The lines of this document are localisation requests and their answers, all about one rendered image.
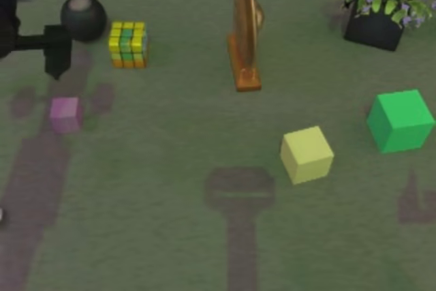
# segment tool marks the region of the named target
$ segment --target potted plant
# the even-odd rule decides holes
[[[342,0],[348,10],[344,39],[395,51],[404,28],[419,27],[436,10],[434,0]]]

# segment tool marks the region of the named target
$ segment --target wooden stand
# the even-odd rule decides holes
[[[260,82],[258,69],[256,67],[243,66],[236,47],[236,38],[234,34],[227,36],[227,44],[230,61],[232,62],[236,90],[240,92],[260,90],[262,88],[262,83]]]

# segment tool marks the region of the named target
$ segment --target yellow and green patterned cube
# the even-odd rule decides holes
[[[283,136],[280,158],[293,184],[327,176],[333,157],[333,151],[319,126]]]
[[[108,43],[114,67],[146,67],[149,38],[144,22],[113,22]]]

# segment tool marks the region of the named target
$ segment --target purple cube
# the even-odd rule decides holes
[[[54,98],[50,108],[50,120],[53,130],[60,134],[80,130],[83,111],[79,98]]]

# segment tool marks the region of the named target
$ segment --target green floor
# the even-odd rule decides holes
[[[63,0],[21,7],[23,32],[58,19]],[[113,111],[73,137],[57,225],[38,251],[27,291],[226,289],[225,221],[204,204],[221,166],[261,166],[276,203],[258,219],[260,291],[433,291],[436,226],[400,226],[396,202],[413,168],[436,189],[432,134],[419,151],[380,155],[364,124],[376,94],[419,88],[436,112],[436,21],[387,53],[328,28],[331,0],[259,0],[263,90],[236,93],[225,48],[232,0],[101,0],[113,20],[145,20],[144,71],[111,68],[106,41],[89,46]],[[0,96],[48,79],[38,53],[1,64]],[[24,121],[0,112],[0,186]],[[320,125],[336,154],[330,176],[292,187],[278,156],[284,133]]]

